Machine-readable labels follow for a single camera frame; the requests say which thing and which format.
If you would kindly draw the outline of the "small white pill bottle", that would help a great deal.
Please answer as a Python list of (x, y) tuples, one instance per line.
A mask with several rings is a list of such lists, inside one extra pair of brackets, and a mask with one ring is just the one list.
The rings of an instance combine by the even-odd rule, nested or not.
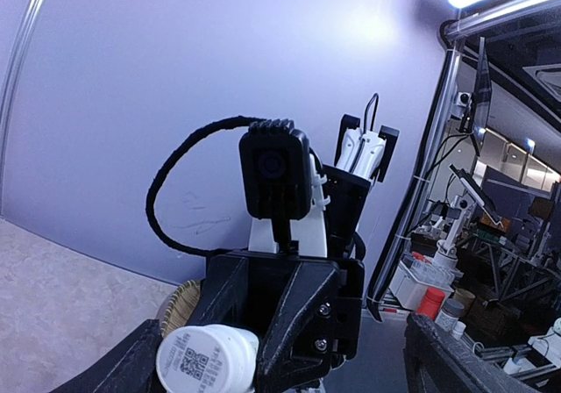
[(156, 372), (167, 392), (253, 392), (259, 338), (228, 325), (188, 325), (161, 342)]

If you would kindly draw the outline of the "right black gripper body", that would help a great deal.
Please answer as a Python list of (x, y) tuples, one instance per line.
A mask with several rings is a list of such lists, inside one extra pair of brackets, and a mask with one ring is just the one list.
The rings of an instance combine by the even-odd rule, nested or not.
[(299, 255), (277, 255), (233, 251), (219, 255), (245, 257), (248, 260), (248, 295), (242, 321), (234, 326), (255, 332), (260, 339), (268, 327), (296, 266), (301, 262), (333, 262), (339, 268), (339, 289), (332, 304), (324, 304), (318, 314), (326, 317), (329, 311), (335, 318), (331, 354), (348, 358), (355, 356), (359, 338), (361, 296), (365, 270), (354, 259), (324, 259)]

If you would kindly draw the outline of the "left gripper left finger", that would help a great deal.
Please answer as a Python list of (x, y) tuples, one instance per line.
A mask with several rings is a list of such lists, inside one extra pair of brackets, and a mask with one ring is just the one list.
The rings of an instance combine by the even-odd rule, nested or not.
[(164, 392), (156, 373), (160, 321), (147, 319), (101, 359), (53, 392)]

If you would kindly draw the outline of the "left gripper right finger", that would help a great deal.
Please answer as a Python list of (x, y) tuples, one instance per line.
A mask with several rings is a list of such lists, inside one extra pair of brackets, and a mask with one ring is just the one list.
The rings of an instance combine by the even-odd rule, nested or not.
[(403, 360), (409, 392), (531, 392), (424, 315), (407, 317)]

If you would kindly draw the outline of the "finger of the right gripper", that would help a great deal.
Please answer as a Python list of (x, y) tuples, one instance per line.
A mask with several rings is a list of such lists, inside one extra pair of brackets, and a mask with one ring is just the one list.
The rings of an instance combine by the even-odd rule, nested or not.
[(333, 262), (296, 266), (259, 347), (258, 392), (284, 392), (330, 372), (335, 318), (332, 311), (326, 317), (318, 311), (333, 303), (339, 283), (339, 268)]
[(207, 267), (201, 295), (188, 325), (236, 325), (242, 321), (248, 295), (248, 260), (219, 255)]

